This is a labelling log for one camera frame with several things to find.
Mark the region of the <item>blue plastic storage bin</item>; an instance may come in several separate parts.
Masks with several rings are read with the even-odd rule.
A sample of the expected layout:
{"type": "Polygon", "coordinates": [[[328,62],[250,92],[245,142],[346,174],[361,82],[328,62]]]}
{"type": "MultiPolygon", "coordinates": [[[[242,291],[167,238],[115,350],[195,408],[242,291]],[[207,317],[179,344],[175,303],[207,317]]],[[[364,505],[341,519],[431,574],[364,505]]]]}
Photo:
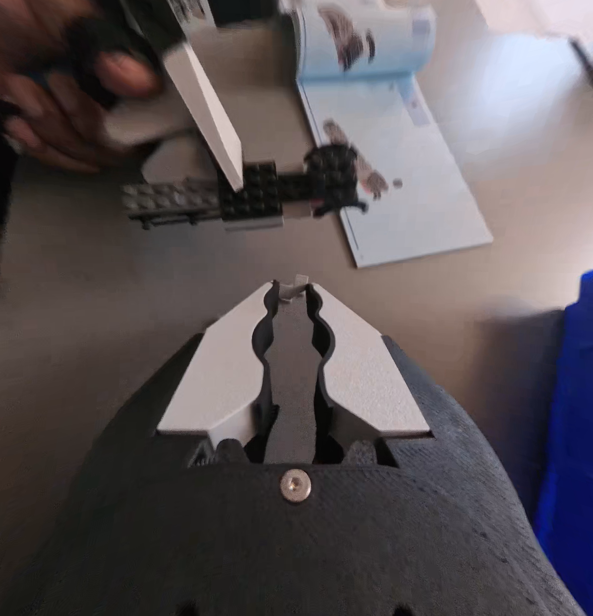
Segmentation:
{"type": "Polygon", "coordinates": [[[546,467],[533,528],[577,603],[593,615],[593,270],[563,313],[546,467]]]}

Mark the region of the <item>black grey toy brick assembly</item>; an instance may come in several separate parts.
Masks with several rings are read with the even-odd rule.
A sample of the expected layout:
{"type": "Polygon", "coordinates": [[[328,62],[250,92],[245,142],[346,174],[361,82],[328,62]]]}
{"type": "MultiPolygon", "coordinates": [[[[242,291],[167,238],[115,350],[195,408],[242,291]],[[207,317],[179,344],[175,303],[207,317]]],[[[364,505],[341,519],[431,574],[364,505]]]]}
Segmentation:
{"type": "Polygon", "coordinates": [[[220,221],[228,230],[282,227],[285,218],[321,219],[345,209],[369,210],[357,189],[356,152],[346,145],[323,145],[308,152],[302,171],[279,173],[274,161],[244,165],[243,189],[232,190],[217,170],[221,217],[170,216],[142,218],[143,229],[220,221]]]}

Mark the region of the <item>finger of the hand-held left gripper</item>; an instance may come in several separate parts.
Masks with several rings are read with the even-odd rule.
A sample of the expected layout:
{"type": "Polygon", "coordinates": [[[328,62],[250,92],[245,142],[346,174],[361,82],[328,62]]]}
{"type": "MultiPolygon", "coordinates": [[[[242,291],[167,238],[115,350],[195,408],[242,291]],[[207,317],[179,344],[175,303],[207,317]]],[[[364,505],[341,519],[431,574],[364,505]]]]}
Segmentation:
{"type": "Polygon", "coordinates": [[[126,149],[162,140],[195,127],[179,96],[123,99],[104,116],[104,142],[126,149]]]}
{"type": "Polygon", "coordinates": [[[163,54],[164,68],[232,190],[243,189],[243,148],[190,42],[163,54]]]}

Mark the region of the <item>light blue instruction booklet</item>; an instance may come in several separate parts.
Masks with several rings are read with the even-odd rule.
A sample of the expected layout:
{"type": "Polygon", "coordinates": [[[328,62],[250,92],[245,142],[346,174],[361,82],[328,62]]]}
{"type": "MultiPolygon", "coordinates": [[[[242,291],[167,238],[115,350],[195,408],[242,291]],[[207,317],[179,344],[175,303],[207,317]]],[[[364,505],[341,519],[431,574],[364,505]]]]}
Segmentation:
{"type": "Polygon", "coordinates": [[[356,153],[368,204],[339,217],[356,267],[493,241],[424,100],[416,73],[430,61],[436,13],[382,1],[291,1],[296,85],[314,142],[356,153]]]}

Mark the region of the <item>long grey studded brick plate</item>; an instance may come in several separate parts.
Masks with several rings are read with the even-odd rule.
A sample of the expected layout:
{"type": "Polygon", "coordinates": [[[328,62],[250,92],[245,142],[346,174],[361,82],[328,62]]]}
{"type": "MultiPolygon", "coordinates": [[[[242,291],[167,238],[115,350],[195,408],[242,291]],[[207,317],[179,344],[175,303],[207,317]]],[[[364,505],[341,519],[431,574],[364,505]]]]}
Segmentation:
{"type": "Polygon", "coordinates": [[[125,210],[131,219],[193,216],[221,217],[216,181],[187,179],[175,184],[126,184],[121,188],[125,210]]]}

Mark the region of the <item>grey corner brick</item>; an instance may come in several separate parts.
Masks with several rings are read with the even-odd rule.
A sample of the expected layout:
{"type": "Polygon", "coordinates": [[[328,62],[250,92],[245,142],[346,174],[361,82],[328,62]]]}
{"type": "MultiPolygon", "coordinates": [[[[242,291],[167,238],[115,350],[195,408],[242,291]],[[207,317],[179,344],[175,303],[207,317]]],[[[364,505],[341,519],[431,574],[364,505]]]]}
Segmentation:
{"type": "Polygon", "coordinates": [[[301,297],[309,284],[307,275],[296,275],[291,283],[280,283],[278,298],[282,303],[291,303],[294,299],[301,297]]]}

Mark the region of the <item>person's left hand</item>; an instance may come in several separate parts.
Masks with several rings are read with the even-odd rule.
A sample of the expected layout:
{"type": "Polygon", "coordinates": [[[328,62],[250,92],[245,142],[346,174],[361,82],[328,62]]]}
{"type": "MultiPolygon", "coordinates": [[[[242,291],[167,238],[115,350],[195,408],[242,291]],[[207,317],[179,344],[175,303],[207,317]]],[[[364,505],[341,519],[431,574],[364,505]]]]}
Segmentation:
{"type": "Polygon", "coordinates": [[[4,122],[6,141],[44,165],[76,173],[113,166],[104,111],[65,68],[67,30],[107,17],[119,1],[0,1],[0,100],[18,112],[4,122]]]}

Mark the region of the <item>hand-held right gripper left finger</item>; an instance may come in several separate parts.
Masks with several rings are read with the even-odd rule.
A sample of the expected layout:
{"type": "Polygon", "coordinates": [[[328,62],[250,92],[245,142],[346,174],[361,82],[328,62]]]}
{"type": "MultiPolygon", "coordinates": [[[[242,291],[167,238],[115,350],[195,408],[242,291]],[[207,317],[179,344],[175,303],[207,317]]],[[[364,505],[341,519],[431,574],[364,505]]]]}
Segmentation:
{"type": "Polygon", "coordinates": [[[207,328],[157,431],[249,442],[272,420],[265,353],[274,340],[280,285],[263,284],[207,328]]]}

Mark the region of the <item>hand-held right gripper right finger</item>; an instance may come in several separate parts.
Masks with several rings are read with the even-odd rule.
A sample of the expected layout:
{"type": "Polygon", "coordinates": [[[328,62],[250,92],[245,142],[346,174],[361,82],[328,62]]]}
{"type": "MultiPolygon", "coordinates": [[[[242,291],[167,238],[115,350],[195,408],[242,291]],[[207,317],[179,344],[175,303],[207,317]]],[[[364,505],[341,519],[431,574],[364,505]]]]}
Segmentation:
{"type": "Polygon", "coordinates": [[[314,404],[322,435],[335,441],[431,436],[382,334],[319,284],[307,286],[306,301],[320,355],[314,404]]]}

